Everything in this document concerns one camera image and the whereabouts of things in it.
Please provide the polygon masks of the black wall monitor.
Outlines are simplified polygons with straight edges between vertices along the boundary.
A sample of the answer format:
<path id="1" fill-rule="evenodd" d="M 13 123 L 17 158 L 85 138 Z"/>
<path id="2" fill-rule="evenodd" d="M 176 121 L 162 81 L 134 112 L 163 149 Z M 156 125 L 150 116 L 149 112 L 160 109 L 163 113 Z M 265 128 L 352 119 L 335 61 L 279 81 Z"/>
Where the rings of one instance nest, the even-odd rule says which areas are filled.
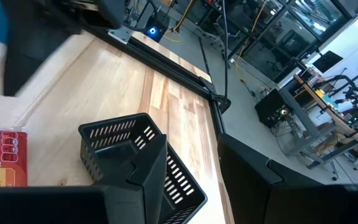
<path id="1" fill-rule="evenodd" d="M 339 63 L 343 58 L 335 54 L 332 51 L 327 51 L 325 54 L 321 54 L 320 58 L 313 62 L 315 68 L 317 68 L 321 73 L 327 72 L 330 68 Z"/>

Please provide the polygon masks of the wooden workbench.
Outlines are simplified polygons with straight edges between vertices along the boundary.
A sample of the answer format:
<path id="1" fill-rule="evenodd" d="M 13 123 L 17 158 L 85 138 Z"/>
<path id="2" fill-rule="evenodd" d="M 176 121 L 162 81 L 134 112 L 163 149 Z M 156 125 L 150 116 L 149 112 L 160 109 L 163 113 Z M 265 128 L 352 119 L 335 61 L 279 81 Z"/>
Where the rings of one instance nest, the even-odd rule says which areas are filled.
<path id="1" fill-rule="evenodd" d="M 333 111 L 331 107 L 328 106 L 322 100 L 322 98 L 320 98 L 318 94 L 307 84 L 307 82 L 303 81 L 298 75 L 294 75 L 293 78 L 297 80 L 298 83 L 311 95 L 311 97 L 315 100 L 315 102 L 317 102 L 322 111 L 330 115 L 336 126 L 342 128 L 346 132 L 346 134 L 351 135 L 352 139 L 358 141 L 358 133 L 355 131 L 355 129 L 347 125 L 344 122 L 343 118 L 337 112 Z"/>

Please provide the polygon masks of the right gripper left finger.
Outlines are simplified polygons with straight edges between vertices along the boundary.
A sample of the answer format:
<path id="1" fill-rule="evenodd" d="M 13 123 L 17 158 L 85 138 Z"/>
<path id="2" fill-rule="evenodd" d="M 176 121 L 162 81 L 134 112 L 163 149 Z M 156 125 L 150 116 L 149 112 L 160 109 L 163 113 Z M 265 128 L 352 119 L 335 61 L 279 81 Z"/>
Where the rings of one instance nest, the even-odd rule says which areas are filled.
<path id="1" fill-rule="evenodd" d="M 95 224 L 158 224 L 167 173 L 167 137 L 158 135 L 96 183 L 106 218 Z"/>

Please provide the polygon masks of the black slotted plastic basket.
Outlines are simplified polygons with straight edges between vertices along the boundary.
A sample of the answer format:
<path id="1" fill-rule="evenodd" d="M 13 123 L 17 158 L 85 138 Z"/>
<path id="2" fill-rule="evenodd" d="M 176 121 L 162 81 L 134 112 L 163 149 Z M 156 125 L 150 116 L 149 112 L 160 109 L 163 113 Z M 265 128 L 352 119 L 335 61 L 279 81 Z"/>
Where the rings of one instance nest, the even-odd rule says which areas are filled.
<path id="1" fill-rule="evenodd" d="M 82 124 L 80 157 L 95 185 L 123 162 L 136 155 L 151 140 L 161 135 L 146 113 L 133 114 Z M 186 224 L 208 198 L 190 171 L 167 141 L 167 173 L 158 224 Z"/>

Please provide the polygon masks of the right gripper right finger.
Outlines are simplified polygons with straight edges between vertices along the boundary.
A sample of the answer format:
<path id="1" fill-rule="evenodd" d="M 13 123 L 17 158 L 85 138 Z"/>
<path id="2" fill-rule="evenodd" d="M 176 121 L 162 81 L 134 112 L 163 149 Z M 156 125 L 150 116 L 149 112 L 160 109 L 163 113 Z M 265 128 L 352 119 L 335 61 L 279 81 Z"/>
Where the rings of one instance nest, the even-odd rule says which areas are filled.
<path id="1" fill-rule="evenodd" d="M 218 137 L 218 155 L 235 224 L 264 224 L 270 190 L 282 177 L 268 157 L 228 134 Z"/>

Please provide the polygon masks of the grey metal mounting plate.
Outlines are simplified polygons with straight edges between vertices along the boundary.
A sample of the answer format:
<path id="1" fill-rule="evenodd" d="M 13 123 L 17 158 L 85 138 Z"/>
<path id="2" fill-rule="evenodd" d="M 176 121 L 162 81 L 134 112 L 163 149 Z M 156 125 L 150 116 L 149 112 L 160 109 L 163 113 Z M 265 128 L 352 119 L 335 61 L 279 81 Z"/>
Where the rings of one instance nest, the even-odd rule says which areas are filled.
<path id="1" fill-rule="evenodd" d="M 134 32 L 133 30 L 123 26 L 119 29 L 109 29 L 108 35 L 120 41 L 123 44 L 127 44 L 133 32 Z"/>

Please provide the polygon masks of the black box with blue light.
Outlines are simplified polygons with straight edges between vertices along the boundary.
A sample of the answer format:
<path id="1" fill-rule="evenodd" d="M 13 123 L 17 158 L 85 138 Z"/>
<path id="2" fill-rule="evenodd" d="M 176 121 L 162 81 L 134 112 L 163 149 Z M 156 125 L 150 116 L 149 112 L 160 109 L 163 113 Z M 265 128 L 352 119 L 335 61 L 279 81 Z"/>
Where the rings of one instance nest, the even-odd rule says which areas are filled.
<path id="1" fill-rule="evenodd" d="M 168 29 L 169 20 L 170 18 L 163 12 L 158 12 L 157 16 L 151 15 L 146 23 L 146 27 L 149 29 L 144 31 L 143 34 L 156 42 L 160 42 Z"/>

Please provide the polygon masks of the black computer case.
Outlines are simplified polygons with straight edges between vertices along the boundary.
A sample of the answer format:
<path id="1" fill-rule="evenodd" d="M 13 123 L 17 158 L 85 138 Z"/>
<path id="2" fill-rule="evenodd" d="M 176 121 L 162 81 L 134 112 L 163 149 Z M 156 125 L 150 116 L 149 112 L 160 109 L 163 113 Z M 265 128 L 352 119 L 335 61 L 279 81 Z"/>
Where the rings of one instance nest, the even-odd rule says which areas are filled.
<path id="1" fill-rule="evenodd" d="M 262 98 L 256 105 L 259 121 L 268 128 L 274 127 L 285 116 L 292 112 L 292 108 L 285 103 L 278 90 L 273 89 L 268 95 Z"/>

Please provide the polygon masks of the red snack packet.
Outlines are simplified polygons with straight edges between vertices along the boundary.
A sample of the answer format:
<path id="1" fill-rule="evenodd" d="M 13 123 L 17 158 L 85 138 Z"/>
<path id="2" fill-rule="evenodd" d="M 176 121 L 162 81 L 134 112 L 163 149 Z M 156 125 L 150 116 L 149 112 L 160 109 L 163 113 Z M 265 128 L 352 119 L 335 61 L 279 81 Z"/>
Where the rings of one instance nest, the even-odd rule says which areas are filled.
<path id="1" fill-rule="evenodd" d="M 0 187 L 27 186 L 27 133 L 0 131 Z"/>

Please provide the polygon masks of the black aluminium table frame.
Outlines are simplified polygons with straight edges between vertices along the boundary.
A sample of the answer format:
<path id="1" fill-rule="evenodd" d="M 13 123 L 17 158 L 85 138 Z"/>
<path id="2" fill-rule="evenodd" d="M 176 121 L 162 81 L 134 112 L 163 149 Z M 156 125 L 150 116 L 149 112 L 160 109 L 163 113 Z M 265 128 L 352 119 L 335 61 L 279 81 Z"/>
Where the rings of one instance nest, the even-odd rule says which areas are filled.
<path id="1" fill-rule="evenodd" d="M 134 37 L 131 37 L 127 44 L 123 44 L 108 36 L 103 31 L 91 27 L 84 22 L 81 23 L 81 27 L 109 45 L 112 45 L 181 86 L 207 99 L 211 110 L 215 134 L 218 136 L 226 133 L 222 114 L 230 107 L 231 102 L 224 102 L 224 97 L 217 94 L 214 85 L 210 81 L 203 77 L 196 76 L 194 73 L 191 73 L 189 70 Z"/>

